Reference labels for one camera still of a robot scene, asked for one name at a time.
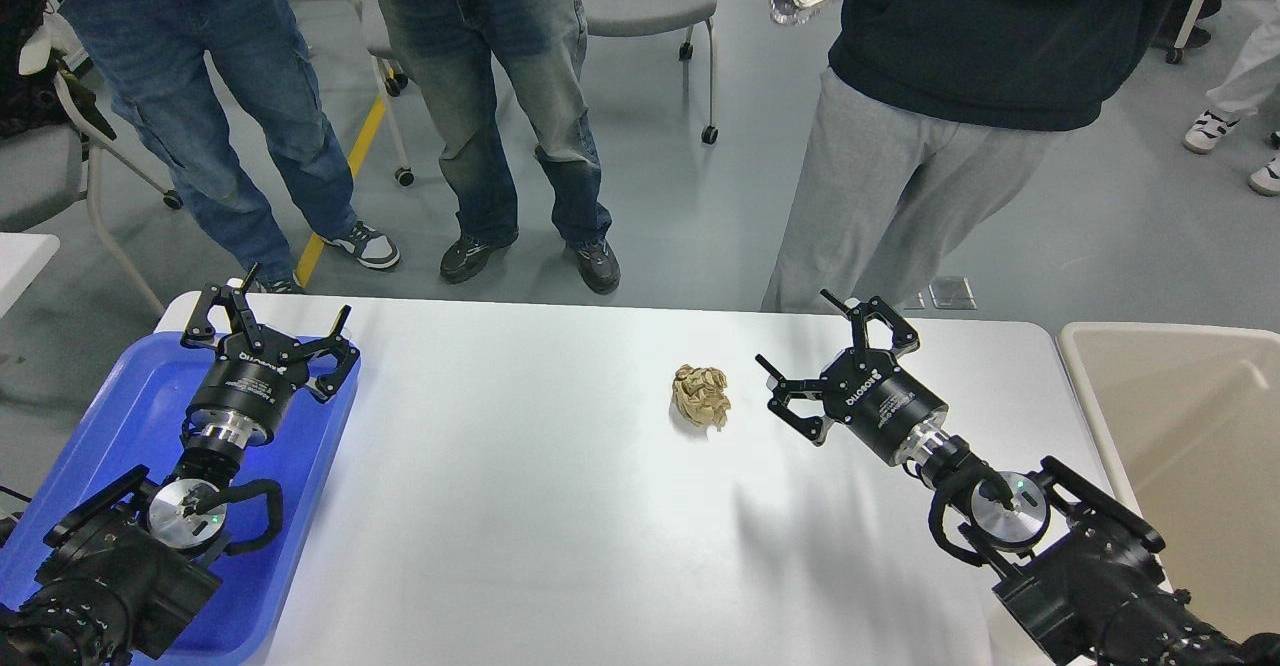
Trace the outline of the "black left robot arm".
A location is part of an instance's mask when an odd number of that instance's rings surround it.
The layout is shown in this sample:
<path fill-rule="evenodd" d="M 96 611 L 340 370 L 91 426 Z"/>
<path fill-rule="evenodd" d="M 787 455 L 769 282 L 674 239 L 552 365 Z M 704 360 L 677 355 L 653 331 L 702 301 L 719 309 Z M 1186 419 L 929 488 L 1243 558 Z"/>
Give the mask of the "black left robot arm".
<path fill-rule="evenodd" d="M 289 336 L 215 283 L 122 357 L 3 547 L 5 665 L 202 643 L 225 665 L 261 642 L 355 396 L 349 314 Z"/>

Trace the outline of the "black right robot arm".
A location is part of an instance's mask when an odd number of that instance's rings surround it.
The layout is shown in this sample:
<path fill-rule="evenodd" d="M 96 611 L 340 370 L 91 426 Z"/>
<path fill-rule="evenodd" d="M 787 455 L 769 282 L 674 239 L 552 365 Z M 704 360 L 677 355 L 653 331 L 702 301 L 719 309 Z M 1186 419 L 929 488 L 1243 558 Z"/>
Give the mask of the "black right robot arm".
<path fill-rule="evenodd" d="M 1165 539 L 1060 460 L 1000 471 L 945 428 L 947 405 L 904 370 L 916 330 L 874 297 L 835 307 L 851 345 L 812 379 L 773 364 L 769 411 L 813 444 L 846 426 L 883 462 L 932 491 L 928 528 L 951 557 L 997 575 L 993 593 L 1056 665 L 1275 665 L 1277 635 L 1233 640 L 1165 588 Z"/>

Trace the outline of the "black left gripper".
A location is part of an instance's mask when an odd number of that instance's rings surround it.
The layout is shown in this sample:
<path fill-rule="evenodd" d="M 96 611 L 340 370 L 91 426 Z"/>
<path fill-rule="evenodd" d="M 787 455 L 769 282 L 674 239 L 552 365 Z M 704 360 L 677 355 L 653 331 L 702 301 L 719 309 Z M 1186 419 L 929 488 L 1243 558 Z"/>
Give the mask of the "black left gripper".
<path fill-rule="evenodd" d="M 340 309 L 329 334 L 314 341 L 270 327 L 261 333 L 244 296 L 259 269 L 255 264 L 241 287 L 212 284 L 202 291 L 180 337 L 184 348 L 215 350 L 215 361 L 186 411 L 186 423 L 197 432 L 206 432 L 211 424 L 238 424 L 248 432 L 241 444 L 271 442 L 298 389 L 306 389 L 320 403 L 328 402 L 360 359 L 358 348 L 343 334 L 351 306 Z M 230 325 L 218 346 L 209 319 L 215 309 L 225 311 Z"/>

